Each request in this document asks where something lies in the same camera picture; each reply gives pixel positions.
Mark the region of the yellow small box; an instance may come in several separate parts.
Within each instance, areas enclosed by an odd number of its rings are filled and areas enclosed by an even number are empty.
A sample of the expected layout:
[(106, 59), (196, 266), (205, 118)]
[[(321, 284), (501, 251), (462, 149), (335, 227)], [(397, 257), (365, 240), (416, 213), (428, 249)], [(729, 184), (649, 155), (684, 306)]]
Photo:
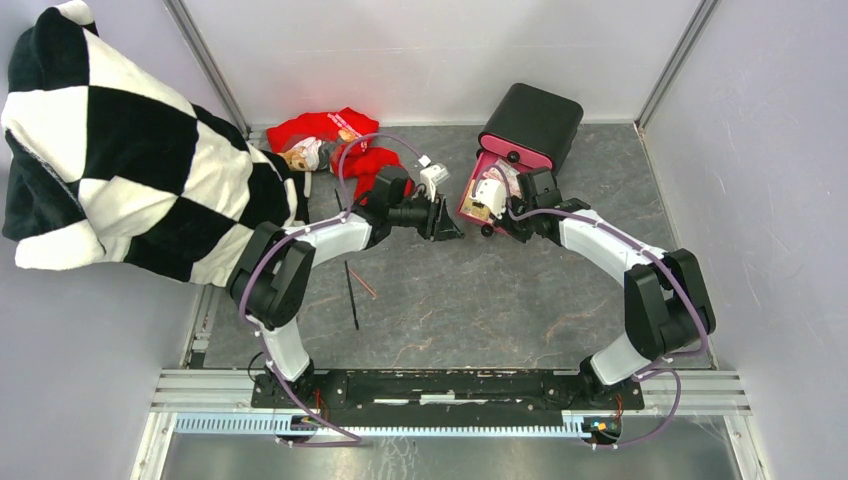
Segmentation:
[(490, 209), (479, 202), (475, 202), (471, 197), (466, 197), (460, 208), (459, 213), (466, 217), (469, 221), (478, 221), (488, 223), (490, 221)]

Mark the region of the black pink drawer organizer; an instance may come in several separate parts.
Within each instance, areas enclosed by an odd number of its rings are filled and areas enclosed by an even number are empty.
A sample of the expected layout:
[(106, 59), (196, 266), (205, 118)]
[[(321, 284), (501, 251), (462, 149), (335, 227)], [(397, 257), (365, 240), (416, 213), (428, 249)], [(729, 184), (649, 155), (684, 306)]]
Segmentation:
[[(520, 173), (547, 168), (558, 175), (570, 153), (573, 140), (583, 119), (584, 109), (576, 101), (530, 86), (515, 83), (495, 108), (478, 135), (476, 164), (465, 189), (471, 197), (472, 187), (482, 170), (504, 160)], [(498, 232), (488, 223), (469, 221), (490, 237)]]

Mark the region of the pink makeup package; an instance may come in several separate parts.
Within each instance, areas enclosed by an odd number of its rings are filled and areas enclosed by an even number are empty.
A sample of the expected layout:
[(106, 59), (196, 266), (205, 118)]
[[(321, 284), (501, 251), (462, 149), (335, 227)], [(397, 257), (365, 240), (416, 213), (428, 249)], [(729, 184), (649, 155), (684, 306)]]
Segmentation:
[(520, 185), (518, 181), (519, 171), (504, 160), (497, 160), (495, 163), (487, 166), (482, 170), (481, 175), (487, 179), (495, 179), (501, 182), (506, 182), (509, 185), (509, 190), (514, 194), (520, 193)]

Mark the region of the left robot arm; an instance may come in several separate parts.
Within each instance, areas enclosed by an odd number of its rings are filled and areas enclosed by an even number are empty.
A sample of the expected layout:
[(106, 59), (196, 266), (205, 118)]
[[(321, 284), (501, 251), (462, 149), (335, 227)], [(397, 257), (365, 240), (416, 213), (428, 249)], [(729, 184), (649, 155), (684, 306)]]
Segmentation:
[(296, 321), (313, 268), (374, 247), (394, 228), (432, 242), (463, 238), (438, 191), (448, 177), (441, 163), (421, 170), (417, 181), (402, 167), (384, 167), (372, 189), (341, 213), (289, 229), (264, 222), (253, 233), (225, 290), (261, 339), (266, 367), (278, 379), (275, 392), (288, 406), (302, 407), (314, 394), (314, 364)]

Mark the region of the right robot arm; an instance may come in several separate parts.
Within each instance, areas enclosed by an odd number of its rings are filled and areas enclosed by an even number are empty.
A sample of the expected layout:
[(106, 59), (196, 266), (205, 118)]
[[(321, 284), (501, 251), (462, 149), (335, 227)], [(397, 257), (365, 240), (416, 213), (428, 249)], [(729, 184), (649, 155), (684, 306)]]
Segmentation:
[(696, 256), (642, 242), (584, 201), (562, 196), (553, 173), (537, 168), (509, 181), (497, 170), (472, 189), (495, 228), (520, 242), (537, 235), (577, 253), (623, 289), (624, 331), (580, 367), (580, 400), (602, 408), (619, 383), (641, 380), (677, 358), (705, 353), (715, 316)]

